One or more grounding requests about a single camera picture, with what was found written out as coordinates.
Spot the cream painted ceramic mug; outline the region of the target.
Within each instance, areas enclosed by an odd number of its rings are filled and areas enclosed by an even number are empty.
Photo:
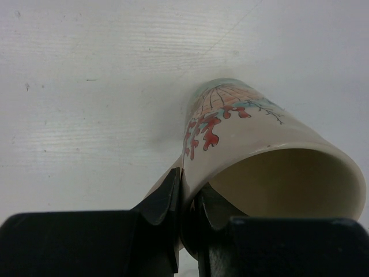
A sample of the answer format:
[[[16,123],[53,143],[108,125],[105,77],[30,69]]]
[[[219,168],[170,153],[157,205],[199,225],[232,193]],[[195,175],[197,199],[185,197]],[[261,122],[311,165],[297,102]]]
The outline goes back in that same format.
[[[186,107],[182,212],[210,185],[252,217],[358,220],[366,203],[359,166],[246,83],[202,83]]]

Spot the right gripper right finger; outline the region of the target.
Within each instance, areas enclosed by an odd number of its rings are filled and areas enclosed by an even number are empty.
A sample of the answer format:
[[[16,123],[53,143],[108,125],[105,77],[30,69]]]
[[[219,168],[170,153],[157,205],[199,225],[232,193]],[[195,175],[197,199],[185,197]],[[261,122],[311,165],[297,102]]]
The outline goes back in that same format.
[[[249,217],[210,187],[197,211],[201,276],[368,275],[368,232],[354,220]]]

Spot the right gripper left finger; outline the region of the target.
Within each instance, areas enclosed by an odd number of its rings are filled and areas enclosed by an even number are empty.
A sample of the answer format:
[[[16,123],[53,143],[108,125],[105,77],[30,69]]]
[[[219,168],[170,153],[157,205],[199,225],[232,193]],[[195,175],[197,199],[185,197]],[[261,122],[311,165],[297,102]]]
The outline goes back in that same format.
[[[16,214],[1,226],[2,276],[173,276],[180,169],[130,210]]]

